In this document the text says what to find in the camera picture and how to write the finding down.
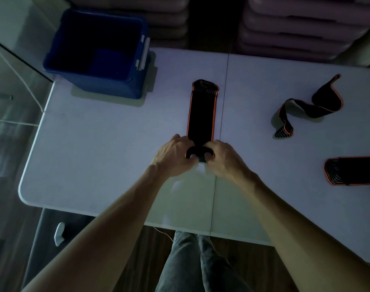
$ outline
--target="jeans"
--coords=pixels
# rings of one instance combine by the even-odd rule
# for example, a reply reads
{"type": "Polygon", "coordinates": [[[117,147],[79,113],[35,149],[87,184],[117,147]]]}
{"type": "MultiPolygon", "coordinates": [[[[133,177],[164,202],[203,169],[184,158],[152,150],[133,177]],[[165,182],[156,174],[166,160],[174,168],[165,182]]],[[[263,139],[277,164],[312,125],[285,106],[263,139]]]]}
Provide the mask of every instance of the jeans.
{"type": "Polygon", "coordinates": [[[252,290],[213,248],[206,235],[176,231],[155,292],[252,290]]]}

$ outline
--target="bin handle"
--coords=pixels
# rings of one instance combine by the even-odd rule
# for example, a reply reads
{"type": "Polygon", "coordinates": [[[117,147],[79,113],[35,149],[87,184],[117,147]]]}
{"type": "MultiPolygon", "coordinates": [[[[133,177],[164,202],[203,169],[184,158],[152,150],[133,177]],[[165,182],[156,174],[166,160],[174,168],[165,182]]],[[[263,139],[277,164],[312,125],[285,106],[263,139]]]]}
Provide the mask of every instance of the bin handle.
{"type": "Polygon", "coordinates": [[[144,70],[147,60],[148,48],[150,46],[150,38],[144,40],[144,48],[142,53],[142,58],[140,59],[139,67],[137,70],[144,70]]]}

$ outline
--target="hand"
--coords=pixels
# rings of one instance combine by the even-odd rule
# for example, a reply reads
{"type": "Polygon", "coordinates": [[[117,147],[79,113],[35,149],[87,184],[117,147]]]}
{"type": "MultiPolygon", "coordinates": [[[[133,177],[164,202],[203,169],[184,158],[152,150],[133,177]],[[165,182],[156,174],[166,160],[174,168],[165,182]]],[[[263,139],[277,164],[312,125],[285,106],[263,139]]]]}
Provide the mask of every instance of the hand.
{"type": "Polygon", "coordinates": [[[186,151],[194,146],[194,142],[187,136],[174,135],[171,140],[161,146],[151,164],[157,165],[158,170],[165,177],[178,176],[198,163],[198,157],[191,155],[185,158],[186,151]]]}
{"type": "Polygon", "coordinates": [[[216,176],[226,178],[236,184],[239,183],[239,179],[245,176],[254,178],[255,173],[250,171],[242,158],[228,143],[215,140],[207,142],[204,146],[214,152],[214,157],[209,152],[205,153],[205,161],[216,176]]]}

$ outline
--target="forearm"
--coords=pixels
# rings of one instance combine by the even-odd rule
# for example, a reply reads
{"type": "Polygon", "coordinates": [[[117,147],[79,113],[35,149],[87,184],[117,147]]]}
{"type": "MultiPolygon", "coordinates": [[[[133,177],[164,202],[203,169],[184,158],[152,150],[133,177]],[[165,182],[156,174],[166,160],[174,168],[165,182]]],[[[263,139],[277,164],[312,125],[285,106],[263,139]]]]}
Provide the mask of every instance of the forearm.
{"type": "Polygon", "coordinates": [[[156,166],[93,220],[27,291],[112,291],[134,248],[155,197],[166,181],[156,166]]]}
{"type": "Polygon", "coordinates": [[[245,192],[301,292],[370,291],[370,267],[313,224],[256,176],[243,174],[245,192]]]}

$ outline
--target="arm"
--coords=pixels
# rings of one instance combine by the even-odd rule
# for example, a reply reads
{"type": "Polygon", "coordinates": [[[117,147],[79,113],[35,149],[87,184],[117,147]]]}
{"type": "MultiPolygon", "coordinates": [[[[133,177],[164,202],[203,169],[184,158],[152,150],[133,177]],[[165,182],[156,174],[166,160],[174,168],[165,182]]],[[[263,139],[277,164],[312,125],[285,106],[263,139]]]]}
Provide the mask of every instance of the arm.
{"type": "Polygon", "coordinates": [[[193,141],[178,134],[163,145],[139,180],[93,220],[23,290],[112,291],[163,183],[191,169],[193,141]]]}
{"type": "Polygon", "coordinates": [[[208,167],[238,185],[301,292],[370,291],[370,267],[273,191],[227,143],[208,142],[208,167]]]}

